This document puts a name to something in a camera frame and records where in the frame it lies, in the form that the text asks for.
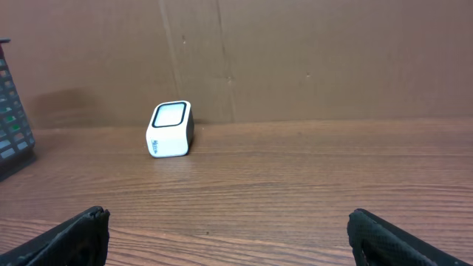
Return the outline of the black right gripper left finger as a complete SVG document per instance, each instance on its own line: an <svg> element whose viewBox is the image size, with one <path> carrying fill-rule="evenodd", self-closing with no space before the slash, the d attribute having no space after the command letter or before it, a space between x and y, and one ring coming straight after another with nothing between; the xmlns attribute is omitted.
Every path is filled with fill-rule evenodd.
<svg viewBox="0 0 473 266"><path fill-rule="evenodd" d="M91 207L47 232L1 255L7 266L104 266L109 244L110 212Z"/></svg>

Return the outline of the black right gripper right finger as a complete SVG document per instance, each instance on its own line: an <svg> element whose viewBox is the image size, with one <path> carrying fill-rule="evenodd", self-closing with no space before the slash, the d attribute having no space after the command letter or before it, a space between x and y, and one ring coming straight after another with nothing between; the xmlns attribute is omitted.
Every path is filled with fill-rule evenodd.
<svg viewBox="0 0 473 266"><path fill-rule="evenodd" d="M361 208L349 215L347 234L357 266L470 266Z"/></svg>

